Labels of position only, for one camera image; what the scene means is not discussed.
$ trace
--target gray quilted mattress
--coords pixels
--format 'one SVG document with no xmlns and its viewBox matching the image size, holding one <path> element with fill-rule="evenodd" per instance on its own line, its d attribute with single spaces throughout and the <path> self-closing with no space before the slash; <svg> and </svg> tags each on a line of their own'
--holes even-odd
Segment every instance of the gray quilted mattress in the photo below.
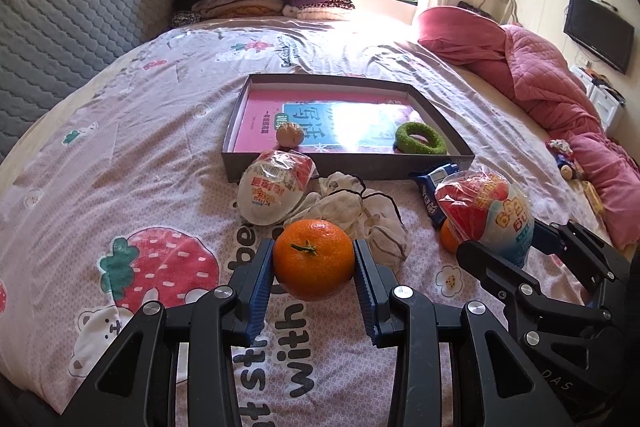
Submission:
<svg viewBox="0 0 640 427">
<path fill-rule="evenodd" d="M 39 117 L 168 28 L 172 0 L 0 0 L 0 161 Z"/>
</svg>

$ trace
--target bed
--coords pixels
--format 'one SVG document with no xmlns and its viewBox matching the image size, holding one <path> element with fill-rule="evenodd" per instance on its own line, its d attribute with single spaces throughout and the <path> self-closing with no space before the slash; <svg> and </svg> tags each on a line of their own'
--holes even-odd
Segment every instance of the bed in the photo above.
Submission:
<svg viewBox="0 0 640 427">
<path fill-rule="evenodd" d="M 188 26 L 117 59 L 40 118 L 0 165 L 0 373 L 62 412 L 145 300 L 196 298 L 271 237 L 277 227 L 240 221 L 220 150 L 247 76 L 282 72 L 411 83 L 466 140 L 474 165 L 518 184 L 537 218 L 575 219 L 608 240 L 586 198 L 561 178 L 545 131 L 479 77 L 416 44 L 407 26 L 377 18 Z M 505 323 L 500 302 L 440 246 L 414 182 L 367 185 L 394 198 L 411 234 L 399 282 L 434 302 L 479 299 Z M 128 284 L 104 277 L 118 238 L 144 245 Z M 532 249 L 526 269 L 546 295 L 581 303 L 579 283 L 554 256 Z M 289 364 L 293 347 L 308 349 L 301 365 Z M 449 425 L 446 350 L 441 358 Z M 352 284 L 316 303 L 273 295 L 255 347 L 234 352 L 242 422 L 386 425 L 394 364 L 395 350 L 370 345 Z M 177 396 L 183 426 L 184 382 Z"/>
</svg>

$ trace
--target orange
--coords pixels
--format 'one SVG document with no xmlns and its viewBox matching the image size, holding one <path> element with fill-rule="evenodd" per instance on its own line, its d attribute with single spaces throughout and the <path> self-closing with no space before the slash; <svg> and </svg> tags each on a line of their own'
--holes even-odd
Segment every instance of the orange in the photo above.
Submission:
<svg viewBox="0 0 640 427">
<path fill-rule="evenodd" d="M 451 229 L 449 227 L 450 223 L 449 218 L 447 217 L 447 219 L 445 219 L 444 223 L 442 224 L 442 228 L 440 229 L 440 242 L 442 243 L 446 251 L 455 255 L 460 243 L 455 237 L 453 237 L 453 234 L 451 233 Z"/>
<path fill-rule="evenodd" d="M 337 293 L 353 276 L 355 254 L 349 236 L 321 219 L 291 223 L 273 246 L 278 283 L 303 301 Z"/>
</svg>

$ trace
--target tv screen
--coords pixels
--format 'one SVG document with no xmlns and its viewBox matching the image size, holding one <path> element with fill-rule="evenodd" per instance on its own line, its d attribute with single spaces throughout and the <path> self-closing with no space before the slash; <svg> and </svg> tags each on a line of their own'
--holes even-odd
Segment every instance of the tv screen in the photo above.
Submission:
<svg viewBox="0 0 640 427">
<path fill-rule="evenodd" d="M 570 0 L 564 32 L 578 44 L 626 73 L 634 44 L 634 27 L 592 0 Z"/>
</svg>

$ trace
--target pink book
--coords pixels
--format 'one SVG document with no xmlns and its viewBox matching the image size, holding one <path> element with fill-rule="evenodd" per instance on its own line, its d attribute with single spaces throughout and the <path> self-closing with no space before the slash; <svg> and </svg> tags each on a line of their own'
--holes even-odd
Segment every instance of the pink book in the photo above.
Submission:
<svg viewBox="0 0 640 427">
<path fill-rule="evenodd" d="M 406 101 L 377 94 L 312 90 L 252 89 L 234 152 L 261 152 L 277 145 L 276 130 L 290 121 L 305 139 L 297 150 L 310 152 L 393 153 L 396 129 L 422 121 Z"/>
</svg>

